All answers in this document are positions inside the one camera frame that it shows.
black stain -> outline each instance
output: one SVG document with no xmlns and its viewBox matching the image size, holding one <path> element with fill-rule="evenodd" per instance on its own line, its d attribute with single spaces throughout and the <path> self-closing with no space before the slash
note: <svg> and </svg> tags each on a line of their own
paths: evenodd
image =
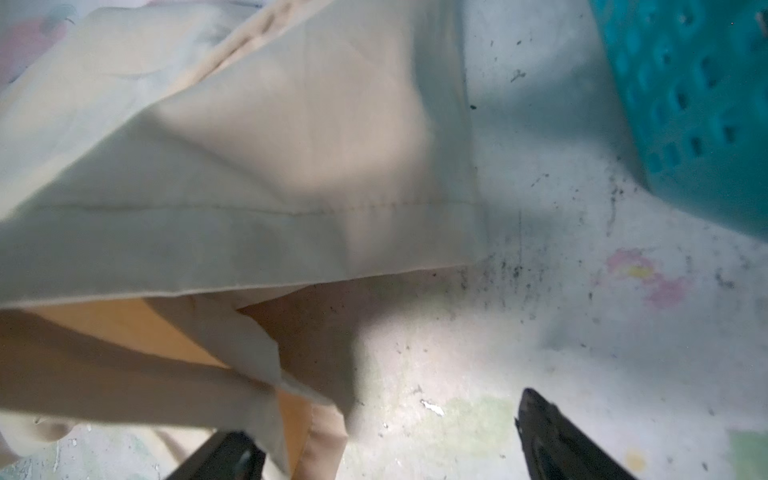
<svg viewBox="0 0 768 480">
<path fill-rule="evenodd" d="M 715 272 L 715 280 L 717 281 L 717 285 L 720 286 L 720 288 L 733 290 L 736 288 L 736 284 L 732 280 L 723 280 L 723 269 L 718 268 L 717 272 Z"/>
</svg>

white floor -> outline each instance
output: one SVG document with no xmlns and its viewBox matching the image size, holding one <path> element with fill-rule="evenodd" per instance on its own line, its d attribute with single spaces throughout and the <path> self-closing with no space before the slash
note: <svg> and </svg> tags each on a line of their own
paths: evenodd
<svg viewBox="0 0 768 480">
<path fill-rule="evenodd" d="M 586 0 L 464 9 L 491 257 L 265 307 L 348 413 L 339 478 L 527 478 L 526 386 L 638 478 L 768 478 L 768 246 L 637 182 Z"/>
</svg>

basket hole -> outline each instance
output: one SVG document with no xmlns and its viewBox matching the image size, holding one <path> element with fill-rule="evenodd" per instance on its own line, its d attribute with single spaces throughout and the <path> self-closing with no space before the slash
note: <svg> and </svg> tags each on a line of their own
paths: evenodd
<svg viewBox="0 0 768 480">
<path fill-rule="evenodd" d="M 657 174 L 661 171 L 661 160 L 657 154 L 648 154 L 645 157 L 645 166 L 652 174 Z"/>
<path fill-rule="evenodd" d="M 676 86 L 672 90 L 672 105 L 674 105 L 678 111 L 685 111 L 689 104 L 690 100 L 688 99 L 688 93 L 686 93 L 681 85 Z"/>
<path fill-rule="evenodd" d="M 627 17 L 627 8 L 627 0 L 614 0 L 614 20 L 622 22 Z"/>
<path fill-rule="evenodd" d="M 667 104 L 661 100 L 654 104 L 653 108 L 654 121 L 659 127 L 663 127 L 667 123 L 669 118 L 669 111 L 667 110 Z"/>
<path fill-rule="evenodd" d="M 656 2 L 641 2 L 638 11 L 640 12 L 640 20 L 643 25 L 651 27 L 656 23 L 658 18 Z"/>
<path fill-rule="evenodd" d="M 691 157 L 699 158 L 704 155 L 704 142 L 701 137 L 691 137 L 688 139 L 690 145 Z"/>
<path fill-rule="evenodd" d="M 736 108 L 729 108 L 717 118 L 720 138 L 725 145 L 738 143 L 743 136 L 743 125 L 740 113 Z"/>
<path fill-rule="evenodd" d="M 637 92 L 634 87 L 630 86 L 627 88 L 627 93 L 624 95 L 624 99 L 627 101 L 627 106 L 629 108 L 634 108 L 634 106 L 637 105 Z"/>
<path fill-rule="evenodd" d="M 680 152 L 674 144 L 667 144 L 664 147 L 664 163 L 669 167 L 680 165 Z"/>
<path fill-rule="evenodd" d="M 654 49 L 654 57 L 659 68 L 664 70 L 672 65 L 672 45 L 665 38 Z"/>
<path fill-rule="evenodd" d="M 677 14 L 680 31 L 685 35 L 693 33 L 703 20 L 703 9 L 699 2 L 687 2 Z"/>
<path fill-rule="evenodd" d="M 755 14 L 757 30 L 747 33 L 749 48 L 752 53 L 758 52 L 768 45 L 768 8 Z"/>
<path fill-rule="evenodd" d="M 640 32 L 636 28 L 630 28 L 627 32 L 627 50 L 629 55 L 635 55 L 640 51 Z"/>
<path fill-rule="evenodd" d="M 699 76 L 705 88 L 715 88 L 723 79 L 723 69 L 712 55 L 707 55 L 699 62 Z"/>
<path fill-rule="evenodd" d="M 760 27 L 760 32 L 763 34 L 763 38 L 768 38 L 768 8 L 760 10 L 755 15 L 757 26 Z"/>
<path fill-rule="evenodd" d="M 643 91 L 650 89 L 651 79 L 653 77 L 653 71 L 649 65 L 643 65 L 640 67 L 640 71 L 637 73 L 637 83 Z"/>
<path fill-rule="evenodd" d="M 616 45 L 616 41 L 618 39 L 618 34 L 616 33 L 616 27 L 612 24 L 605 25 L 604 30 L 604 36 L 605 36 L 605 44 L 609 47 L 613 47 Z"/>
<path fill-rule="evenodd" d="M 625 54 L 624 52 L 621 52 L 616 57 L 616 72 L 618 72 L 618 74 L 623 77 L 627 74 L 628 71 L 629 71 L 629 58 L 627 58 L 627 54 Z"/>
</svg>

beige fabric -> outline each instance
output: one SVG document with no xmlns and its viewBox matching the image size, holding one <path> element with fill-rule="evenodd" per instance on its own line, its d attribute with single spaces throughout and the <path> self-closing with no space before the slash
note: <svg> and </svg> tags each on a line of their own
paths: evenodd
<svg viewBox="0 0 768 480">
<path fill-rule="evenodd" d="M 483 255 L 454 7 L 107 8 L 41 57 L 0 95 L 0 408 L 332 478 L 338 410 L 234 308 Z"/>
<path fill-rule="evenodd" d="M 0 305 L 476 260 L 452 7 L 96 11 L 0 96 Z"/>
</svg>

